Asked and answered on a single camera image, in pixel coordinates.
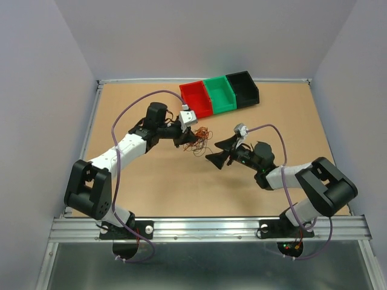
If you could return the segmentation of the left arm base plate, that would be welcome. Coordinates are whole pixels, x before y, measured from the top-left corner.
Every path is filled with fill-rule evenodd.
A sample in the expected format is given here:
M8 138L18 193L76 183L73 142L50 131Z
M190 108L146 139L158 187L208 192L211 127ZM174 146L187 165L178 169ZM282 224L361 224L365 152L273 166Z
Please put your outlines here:
M99 239L101 240L134 240L137 236L129 232L123 227L117 227L105 221L96 222L97 228L100 230ZM154 221L139 220L135 222L132 229L137 234L151 240L154 232Z

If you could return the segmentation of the aluminium front rail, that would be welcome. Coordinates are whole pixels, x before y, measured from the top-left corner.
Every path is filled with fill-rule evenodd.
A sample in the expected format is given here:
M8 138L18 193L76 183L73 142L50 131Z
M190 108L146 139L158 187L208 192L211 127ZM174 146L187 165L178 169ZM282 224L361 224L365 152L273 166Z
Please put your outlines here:
M260 242L264 233L266 242L290 240L290 236L275 236L269 228L275 217L199 217L199 218L140 218L138 223L147 227L153 243L173 242ZM320 217L312 233L302 235L304 241L371 240L372 235L363 216ZM126 242L134 243L125 230L101 229L93 219L60 218L51 226L49 242Z

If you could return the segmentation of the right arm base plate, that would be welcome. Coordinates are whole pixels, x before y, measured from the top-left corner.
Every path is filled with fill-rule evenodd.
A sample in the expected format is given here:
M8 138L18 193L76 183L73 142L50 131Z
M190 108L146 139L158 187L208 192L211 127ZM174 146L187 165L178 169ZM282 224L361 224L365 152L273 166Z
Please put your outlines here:
M300 226L294 226L285 219L264 219L259 221L256 235L259 239L291 239L299 234L302 237L314 237L313 231L303 230Z

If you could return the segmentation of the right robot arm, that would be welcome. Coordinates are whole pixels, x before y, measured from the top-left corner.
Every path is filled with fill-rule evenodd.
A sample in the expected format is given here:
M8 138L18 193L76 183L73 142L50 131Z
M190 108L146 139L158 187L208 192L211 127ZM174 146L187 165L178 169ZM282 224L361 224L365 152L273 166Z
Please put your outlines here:
M354 183L333 163L319 157L301 166L279 167L272 148L265 142L254 147L240 143L236 135L216 143L220 152L206 155L218 169L234 161L255 170L254 179L261 189L300 188L306 198L284 210L278 219L261 228L261 238L291 236L301 225L319 216L332 217L358 195Z

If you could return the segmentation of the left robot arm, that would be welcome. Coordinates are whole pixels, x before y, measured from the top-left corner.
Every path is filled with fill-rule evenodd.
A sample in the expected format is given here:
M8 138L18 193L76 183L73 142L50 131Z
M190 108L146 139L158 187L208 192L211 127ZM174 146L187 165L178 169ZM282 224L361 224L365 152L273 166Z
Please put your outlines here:
M142 118L115 146L90 161L76 161L71 169L64 203L96 221L114 226L122 238L134 233L135 215L115 205L112 180L136 158L148 153L161 139L170 139L175 147L195 142L191 130L198 120L188 105L175 120L166 118L167 106L152 102Z

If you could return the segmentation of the red plastic bin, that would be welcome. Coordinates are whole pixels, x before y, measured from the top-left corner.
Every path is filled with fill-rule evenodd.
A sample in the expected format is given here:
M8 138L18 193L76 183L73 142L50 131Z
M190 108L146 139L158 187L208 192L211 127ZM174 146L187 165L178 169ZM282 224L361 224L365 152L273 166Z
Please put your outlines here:
M182 84L179 88L183 100L195 112L197 119L213 115L212 101L203 81Z

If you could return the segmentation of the green plastic bin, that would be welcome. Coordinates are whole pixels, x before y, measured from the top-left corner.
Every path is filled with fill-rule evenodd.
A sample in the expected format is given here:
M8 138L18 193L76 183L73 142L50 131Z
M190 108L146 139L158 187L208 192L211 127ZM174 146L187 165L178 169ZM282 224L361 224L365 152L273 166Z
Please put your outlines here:
M226 76L203 81L212 102L214 114L236 110L236 96Z

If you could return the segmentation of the black plastic bin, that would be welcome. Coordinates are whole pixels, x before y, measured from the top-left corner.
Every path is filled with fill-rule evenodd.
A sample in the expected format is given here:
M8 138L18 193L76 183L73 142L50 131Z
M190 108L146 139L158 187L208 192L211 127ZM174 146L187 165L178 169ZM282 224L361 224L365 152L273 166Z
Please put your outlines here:
M238 109L259 104L259 89L248 71L228 74L226 78L235 93Z

